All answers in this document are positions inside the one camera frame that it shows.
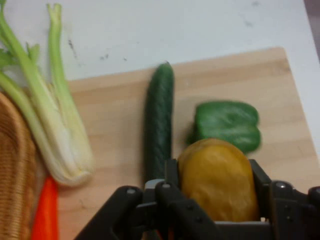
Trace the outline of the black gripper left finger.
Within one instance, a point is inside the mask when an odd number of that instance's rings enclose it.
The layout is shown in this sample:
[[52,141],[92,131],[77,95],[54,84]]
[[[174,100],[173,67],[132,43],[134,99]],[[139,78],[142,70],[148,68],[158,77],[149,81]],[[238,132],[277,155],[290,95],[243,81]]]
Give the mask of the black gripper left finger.
[[216,225],[178,188],[178,164],[165,163],[154,188],[119,187],[76,236],[77,240],[139,240],[155,230],[163,240],[214,240]]

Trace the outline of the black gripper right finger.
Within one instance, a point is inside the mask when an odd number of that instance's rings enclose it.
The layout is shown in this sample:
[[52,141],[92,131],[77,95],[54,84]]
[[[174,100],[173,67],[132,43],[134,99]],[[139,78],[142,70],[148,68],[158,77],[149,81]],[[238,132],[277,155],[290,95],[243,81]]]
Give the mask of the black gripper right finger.
[[254,159],[249,160],[260,216],[268,220],[274,240],[320,238],[320,187],[307,193],[287,181],[271,180]]

